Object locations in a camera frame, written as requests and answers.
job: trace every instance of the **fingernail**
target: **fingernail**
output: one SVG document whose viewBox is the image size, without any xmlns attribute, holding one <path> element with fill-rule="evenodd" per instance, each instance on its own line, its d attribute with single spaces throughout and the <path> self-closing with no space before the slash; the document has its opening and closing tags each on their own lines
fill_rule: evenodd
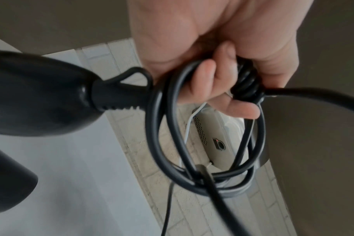
<svg viewBox="0 0 354 236">
<path fill-rule="evenodd" d="M 227 50 L 227 53 L 229 55 L 229 57 L 233 60 L 236 60 L 237 58 L 237 55 L 236 55 L 236 52 L 235 52 L 235 46 L 232 42 L 229 42 L 228 43 L 228 46 L 226 47 L 226 50 Z"/>
</svg>

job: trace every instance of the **tile floor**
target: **tile floor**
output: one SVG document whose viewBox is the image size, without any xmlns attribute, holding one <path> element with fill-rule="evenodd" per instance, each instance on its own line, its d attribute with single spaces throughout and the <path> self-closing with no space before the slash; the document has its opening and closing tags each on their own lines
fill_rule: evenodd
<svg viewBox="0 0 354 236">
<path fill-rule="evenodd" d="M 92 70 L 102 79 L 116 76 L 132 66 L 140 66 L 131 38 L 84 47 L 77 49 L 76 52 L 84 67 Z M 134 75 L 126 82 L 146 84 L 146 80 L 141 75 Z M 185 133 L 186 122 L 196 106 L 191 104 L 179 107 L 178 120 L 182 133 Z M 162 227 L 169 180 L 156 166 L 148 151 L 144 133 L 144 112 L 116 110 L 107 111 L 106 116 L 155 218 Z M 178 153 L 165 120 L 162 122 L 159 136 L 166 156 L 177 163 Z M 195 163 L 208 164 L 207 155 L 193 123 L 187 147 Z M 226 199 L 226 203 L 254 236 L 296 236 L 269 161 L 257 170 L 253 185 L 246 194 Z M 170 236 L 230 235 L 209 198 L 193 194 L 180 187 L 176 187 L 173 192 L 168 234 Z"/>
</svg>

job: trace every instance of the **white wire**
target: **white wire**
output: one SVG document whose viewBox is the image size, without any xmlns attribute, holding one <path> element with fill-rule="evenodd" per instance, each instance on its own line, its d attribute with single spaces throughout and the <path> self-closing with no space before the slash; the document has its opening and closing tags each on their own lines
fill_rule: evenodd
<svg viewBox="0 0 354 236">
<path fill-rule="evenodd" d="M 188 141 L 191 121 L 193 120 L 194 116 L 195 116 L 196 114 L 198 114 L 198 113 L 203 109 L 203 107 L 204 107 L 206 104 L 207 104 L 207 103 L 204 102 L 202 105 L 200 105 L 200 107 L 199 107 L 196 111 L 194 111 L 194 112 L 191 114 L 191 116 L 189 117 L 188 124 L 186 125 L 185 137 L 184 137 L 184 143 L 185 143 L 185 144 L 186 144 L 187 141 Z M 182 160 L 181 160 L 181 157 L 179 158 L 179 163 L 178 163 L 178 165 L 179 165 L 180 167 L 182 167 Z"/>
</svg>

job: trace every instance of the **white wall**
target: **white wall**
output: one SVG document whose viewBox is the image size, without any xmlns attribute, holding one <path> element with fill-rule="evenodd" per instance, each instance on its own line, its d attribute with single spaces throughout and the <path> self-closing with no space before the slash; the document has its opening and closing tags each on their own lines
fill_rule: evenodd
<svg viewBox="0 0 354 236">
<path fill-rule="evenodd" d="M 80 65 L 74 50 L 49 57 Z M 0 213 L 0 236 L 160 234 L 105 116 L 68 135 L 0 135 L 0 149 L 39 177 L 30 196 Z"/>
</svg>

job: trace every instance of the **logo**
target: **logo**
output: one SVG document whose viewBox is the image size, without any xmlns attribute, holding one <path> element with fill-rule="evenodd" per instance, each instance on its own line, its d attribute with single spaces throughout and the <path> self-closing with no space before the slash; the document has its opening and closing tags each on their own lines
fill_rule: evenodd
<svg viewBox="0 0 354 236">
<path fill-rule="evenodd" d="M 216 146 L 217 150 L 223 151 L 223 150 L 226 149 L 225 144 L 224 144 L 223 141 L 220 141 L 220 140 L 218 140 L 216 138 L 212 138 L 212 140 L 215 143 L 215 146 Z"/>
</svg>

